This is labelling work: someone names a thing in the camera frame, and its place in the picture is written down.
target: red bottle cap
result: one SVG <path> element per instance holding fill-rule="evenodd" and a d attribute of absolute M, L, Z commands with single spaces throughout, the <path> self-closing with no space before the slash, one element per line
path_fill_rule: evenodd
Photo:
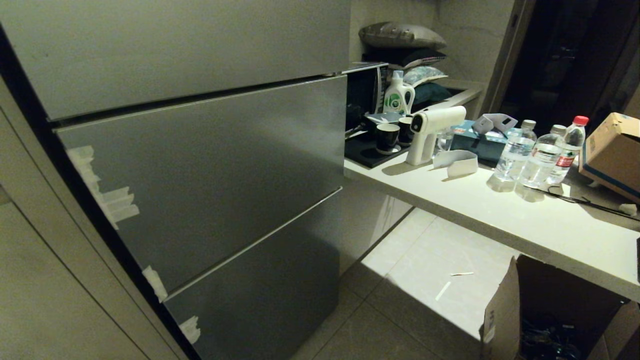
<path fill-rule="evenodd" d="M 589 118 L 586 116 L 578 115 L 573 118 L 573 123 L 577 125 L 585 126 L 589 122 Z"/>

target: black tray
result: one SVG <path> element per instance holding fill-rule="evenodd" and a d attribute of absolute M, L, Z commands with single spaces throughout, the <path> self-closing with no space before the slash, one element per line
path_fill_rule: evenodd
<path fill-rule="evenodd" d="M 391 155 L 382 155 L 376 151 L 376 138 L 371 133 L 364 133 L 347 139 L 344 143 L 344 157 L 368 168 L 374 168 L 409 150 L 409 146 L 400 146 L 400 151 Z"/>

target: cabinet door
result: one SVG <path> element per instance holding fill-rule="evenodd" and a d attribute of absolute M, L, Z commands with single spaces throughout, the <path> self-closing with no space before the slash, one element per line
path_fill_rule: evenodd
<path fill-rule="evenodd" d="M 49 117 L 341 71 L 348 0 L 1 1 Z"/>
<path fill-rule="evenodd" d="M 0 357 L 148 359 L 12 203 L 0 206 Z"/>
<path fill-rule="evenodd" d="M 172 290 L 342 183 L 346 77 L 135 113 L 58 131 L 92 146 L 101 193 L 129 187 L 118 233 Z"/>
<path fill-rule="evenodd" d="M 288 359 L 337 304 L 338 199 L 328 199 L 165 304 L 198 317 L 202 359 Z"/>

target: refrigerator drawer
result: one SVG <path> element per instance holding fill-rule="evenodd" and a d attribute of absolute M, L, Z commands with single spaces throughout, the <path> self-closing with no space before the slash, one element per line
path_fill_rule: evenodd
<path fill-rule="evenodd" d="M 337 305 L 339 201 L 328 199 L 165 302 L 198 317 L 202 359 L 283 359 Z"/>
<path fill-rule="evenodd" d="M 0 17 L 54 120 L 348 67 L 348 0 L 21 0 Z"/>
<path fill-rule="evenodd" d="M 171 291 L 340 186 L 345 93 L 341 76 L 56 133 L 93 148 L 100 193 L 129 187 L 118 234 Z"/>

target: plastic bottle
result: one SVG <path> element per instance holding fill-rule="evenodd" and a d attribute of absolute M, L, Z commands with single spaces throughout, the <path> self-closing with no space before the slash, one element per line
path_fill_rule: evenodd
<path fill-rule="evenodd" d="M 536 122 L 525 120 L 515 134 L 509 136 L 493 173 L 502 181 L 516 181 L 538 137 L 533 132 Z"/>
<path fill-rule="evenodd" d="M 554 125 L 550 134 L 538 139 L 520 173 L 518 178 L 520 184 L 537 188 L 547 180 L 564 148 L 565 133 L 566 127 Z"/>
<path fill-rule="evenodd" d="M 406 94 L 410 94 L 409 102 L 406 102 Z M 411 85 L 403 83 L 403 72 L 401 70 L 394 71 L 391 79 L 391 85 L 385 91 L 385 105 L 383 111 L 385 113 L 399 113 L 400 115 L 411 113 L 411 106 L 415 98 L 415 90 Z"/>
<path fill-rule="evenodd" d="M 547 179 L 549 184 L 559 184 L 564 180 L 566 173 L 571 168 L 573 159 L 580 153 L 584 139 L 587 137 L 584 126 L 588 122 L 589 118 L 586 116 L 579 115 L 573 118 L 573 124 L 567 128 L 564 136 L 565 145 L 562 154 Z"/>

